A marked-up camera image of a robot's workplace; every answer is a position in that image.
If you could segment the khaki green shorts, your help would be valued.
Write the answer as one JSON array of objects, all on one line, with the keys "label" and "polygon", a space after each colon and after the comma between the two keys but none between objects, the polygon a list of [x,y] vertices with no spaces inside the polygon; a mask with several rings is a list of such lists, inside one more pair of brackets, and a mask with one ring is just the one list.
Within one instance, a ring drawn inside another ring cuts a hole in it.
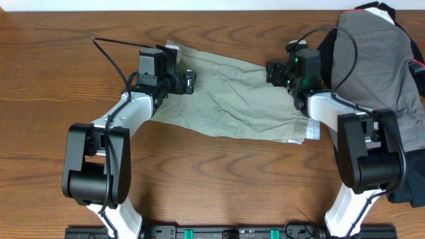
[{"label": "khaki green shorts", "polygon": [[152,119],[211,137],[303,143],[320,138],[320,123],[305,117],[283,87],[266,81],[266,69],[184,45],[182,68],[196,73],[193,94],[171,94]]}]

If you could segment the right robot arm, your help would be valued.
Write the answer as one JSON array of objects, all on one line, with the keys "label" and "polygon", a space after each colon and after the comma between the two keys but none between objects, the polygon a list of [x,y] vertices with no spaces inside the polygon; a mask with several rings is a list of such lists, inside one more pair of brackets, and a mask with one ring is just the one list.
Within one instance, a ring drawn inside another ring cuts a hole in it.
[{"label": "right robot arm", "polygon": [[342,185],[325,213],[316,238],[394,238],[392,229],[363,229],[361,223],[376,200],[403,181],[406,158],[395,113],[372,110],[344,100],[325,88],[320,52],[304,40],[286,45],[287,62],[269,62],[266,81],[285,87],[304,116],[336,134],[335,160]]}]

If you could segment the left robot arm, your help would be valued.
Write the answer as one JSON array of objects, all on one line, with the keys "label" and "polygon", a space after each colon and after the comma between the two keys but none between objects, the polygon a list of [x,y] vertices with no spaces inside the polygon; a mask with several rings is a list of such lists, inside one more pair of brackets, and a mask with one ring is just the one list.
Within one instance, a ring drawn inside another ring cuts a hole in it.
[{"label": "left robot arm", "polygon": [[119,102],[91,123],[68,130],[62,192],[95,212],[101,228],[69,228],[66,238],[141,238],[143,218],[129,197],[130,139],[169,94],[192,94],[196,74],[178,71],[176,44],[142,46],[139,69],[124,78]]}]

